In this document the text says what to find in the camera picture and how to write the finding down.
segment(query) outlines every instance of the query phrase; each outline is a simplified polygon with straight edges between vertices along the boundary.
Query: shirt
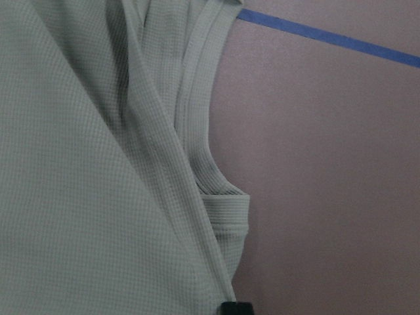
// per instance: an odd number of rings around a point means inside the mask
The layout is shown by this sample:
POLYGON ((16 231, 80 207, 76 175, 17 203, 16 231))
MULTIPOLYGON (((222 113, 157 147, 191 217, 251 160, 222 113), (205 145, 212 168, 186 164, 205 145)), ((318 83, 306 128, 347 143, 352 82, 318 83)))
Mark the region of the shirt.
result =
POLYGON ((210 315, 249 194, 208 113, 237 0, 0 2, 0 314, 210 315))

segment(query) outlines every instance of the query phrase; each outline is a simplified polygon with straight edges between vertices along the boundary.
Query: gray fabric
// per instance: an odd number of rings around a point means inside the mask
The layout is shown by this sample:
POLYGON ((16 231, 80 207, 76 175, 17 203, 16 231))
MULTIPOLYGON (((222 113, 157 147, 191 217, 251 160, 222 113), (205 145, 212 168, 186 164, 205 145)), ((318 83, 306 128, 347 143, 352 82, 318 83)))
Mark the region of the gray fabric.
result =
POLYGON ((249 194, 207 139, 235 0, 0 1, 0 314, 216 314, 249 194))

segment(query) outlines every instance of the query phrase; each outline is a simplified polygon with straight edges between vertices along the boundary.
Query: textured cloth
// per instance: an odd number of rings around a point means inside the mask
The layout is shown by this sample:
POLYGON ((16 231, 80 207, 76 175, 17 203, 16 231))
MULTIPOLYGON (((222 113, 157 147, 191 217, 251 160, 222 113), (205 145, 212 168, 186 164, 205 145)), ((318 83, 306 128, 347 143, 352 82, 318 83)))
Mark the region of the textured cloth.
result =
POLYGON ((211 315, 249 195, 207 138, 238 0, 0 1, 0 314, 211 315))

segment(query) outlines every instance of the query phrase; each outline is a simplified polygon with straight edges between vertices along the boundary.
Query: blue line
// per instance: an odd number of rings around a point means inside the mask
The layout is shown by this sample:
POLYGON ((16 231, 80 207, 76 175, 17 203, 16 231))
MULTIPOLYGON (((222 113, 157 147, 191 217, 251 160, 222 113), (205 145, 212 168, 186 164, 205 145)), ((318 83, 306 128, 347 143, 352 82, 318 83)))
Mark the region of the blue line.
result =
POLYGON ((367 43, 365 41, 359 41, 347 36, 320 30, 318 28, 311 28, 310 26, 283 20, 275 16, 266 15, 248 9, 242 9, 237 18, 420 68, 420 57, 412 54, 395 51, 386 47, 367 43))

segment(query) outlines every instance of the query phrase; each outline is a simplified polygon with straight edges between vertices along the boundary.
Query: waffle-knit fabric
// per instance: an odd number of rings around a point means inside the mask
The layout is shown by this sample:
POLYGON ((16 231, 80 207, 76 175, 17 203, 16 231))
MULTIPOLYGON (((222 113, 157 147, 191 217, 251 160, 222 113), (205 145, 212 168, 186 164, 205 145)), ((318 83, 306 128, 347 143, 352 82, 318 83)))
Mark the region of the waffle-knit fabric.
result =
POLYGON ((0 314, 211 315, 249 194, 207 139, 238 0, 0 1, 0 314))

